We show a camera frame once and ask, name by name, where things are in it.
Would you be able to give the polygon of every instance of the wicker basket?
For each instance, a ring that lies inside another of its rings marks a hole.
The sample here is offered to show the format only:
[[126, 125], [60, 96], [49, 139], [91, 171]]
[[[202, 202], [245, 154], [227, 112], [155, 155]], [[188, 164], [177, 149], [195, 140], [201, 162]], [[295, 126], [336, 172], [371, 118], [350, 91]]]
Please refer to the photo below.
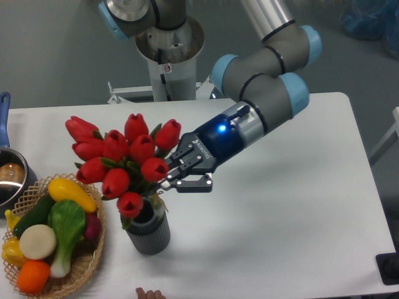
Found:
[[[57, 299], [65, 297], [74, 291], [78, 290], [83, 286], [95, 273], [102, 254], [104, 245], [105, 235], [105, 213], [104, 206], [101, 200], [101, 194], [97, 188], [93, 185], [84, 185], [79, 182], [73, 174], [56, 174], [54, 177], [48, 177], [35, 183], [35, 185], [29, 187], [28, 190], [18, 199], [15, 203], [13, 213], [17, 216], [23, 216], [27, 211], [32, 209], [39, 198], [47, 192], [47, 186], [49, 182], [54, 178], [67, 178], [72, 181], [79, 183], [94, 199], [99, 207], [97, 209], [97, 217], [101, 220], [102, 231], [97, 241], [81, 241], [72, 255], [71, 269], [67, 276], [64, 278], [50, 278], [43, 291], [36, 295], [27, 295], [21, 293], [28, 298], [48, 298]], [[4, 241], [12, 237], [12, 232], [8, 230], [4, 236]], [[10, 284], [14, 286], [14, 290], [19, 292], [16, 286], [19, 269], [16, 266], [10, 265], [3, 261], [4, 271], [6, 278], [10, 281]]]

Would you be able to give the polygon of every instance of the gray floor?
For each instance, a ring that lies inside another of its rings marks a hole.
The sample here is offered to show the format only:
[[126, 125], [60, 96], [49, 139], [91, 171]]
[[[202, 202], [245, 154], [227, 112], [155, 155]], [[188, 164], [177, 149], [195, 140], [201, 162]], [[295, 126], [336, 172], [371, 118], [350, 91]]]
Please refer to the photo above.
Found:
[[[105, 104], [107, 81], [115, 88], [150, 84], [134, 42], [113, 39], [98, 14], [99, 2], [0, 1], [0, 91], [12, 93], [12, 108]], [[340, 30], [342, 2], [287, 2], [296, 21], [312, 25], [324, 43], [321, 58], [298, 74], [312, 93], [349, 96], [369, 152], [392, 126], [392, 110], [399, 106], [399, 61], [380, 41], [355, 40]], [[260, 48], [237, 0], [187, 3], [188, 14], [201, 23], [206, 37], [198, 81], [222, 55], [245, 56]], [[372, 171], [389, 219], [399, 219], [398, 143]]]

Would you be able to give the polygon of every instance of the yellow squash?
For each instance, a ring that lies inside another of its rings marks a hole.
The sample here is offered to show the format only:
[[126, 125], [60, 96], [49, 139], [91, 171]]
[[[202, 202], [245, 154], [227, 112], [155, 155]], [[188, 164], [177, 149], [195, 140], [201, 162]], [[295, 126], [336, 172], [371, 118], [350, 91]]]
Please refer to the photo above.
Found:
[[70, 199], [80, 205], [86, 213], [94, 213], [97, 210], [94, 199], [74, 181], [55, 178], [49, 183], [48, 188], [50, 196], [57, 202]]
[[4, 215], [6, 216], [8, 227], [11, 231], [14, 230], [15, 225], [21, 220], [21, 217], [15, 216], [11, 210], [6, 210]]
[[2, 245], [1, 257], [7, 263], [21, 268], [28, 259], [22, 254], [19, 248], [19, 240], [11, 237]]

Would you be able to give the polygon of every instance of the tulip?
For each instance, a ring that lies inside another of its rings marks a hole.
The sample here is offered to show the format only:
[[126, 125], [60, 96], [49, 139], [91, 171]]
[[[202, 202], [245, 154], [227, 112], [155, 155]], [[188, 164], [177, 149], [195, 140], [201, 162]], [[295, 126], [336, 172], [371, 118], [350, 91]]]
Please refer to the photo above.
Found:
[[126, 218], [137, 217], [143, 206], [143, 198], [135, 192], [126, 192], [117, 202], [119, 213]]
[[141, 167], [144, 179], [149, 182], [158, 182], [165, 179], [168, 174], [169, 167], [163, 159], [149, 158], [145, 160]]
[[92, 123], [89, 123], [77, 116], [71, 116], [70, 120], [65, 122], [65, 126], [74, 140], [77, 140], [80, 137], [93, 137], [93, 131], [99, 130], [99, 128]]
[[72, 145], [72, 149], [80, 159], [88, 161], [102, 156], [104, 140], [93, 137], [78, 138], [77, 142]]
[[122, 168], [112, 168], [102, 182], [102, 194], [108, 199], [114, 199], [126, 192], [130, 178]]
[[100, 161], [100, 157], [86, 161], [77, 171], [76, 178], [84, 184], [101, 182], [107, 174], [106, 168]]
[[142, 165], [148, 158], [154, 157], [155, 144], [150, 135], [140, 135], [129, 147], [130, 157]]
[[170, 151], [179, 142], [181, 125], [176, 120], [169, 120], [155, 134], [155, 144], [163, 151]]
[[111, 130], [104, 140], [103, 157], [119, 162], [129, 154], [129, 145], [126, 138], [117, 130]]
[[141, 114], [131, 114], [125, 124], [125, 136], [133, 143], [140, 135], [148, 135], [148, 127]]

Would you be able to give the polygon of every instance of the human hand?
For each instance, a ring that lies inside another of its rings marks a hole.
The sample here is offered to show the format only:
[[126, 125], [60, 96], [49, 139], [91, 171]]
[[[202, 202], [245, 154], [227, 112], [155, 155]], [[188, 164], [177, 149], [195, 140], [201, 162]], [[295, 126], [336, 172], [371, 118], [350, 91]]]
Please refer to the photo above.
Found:
[[157, 290], [155, 292], [149, 290], [146, 293], [142, 288], [136, 289], [138, 299], [166, 299], [165, 296], [162, 295], [161, 291]]

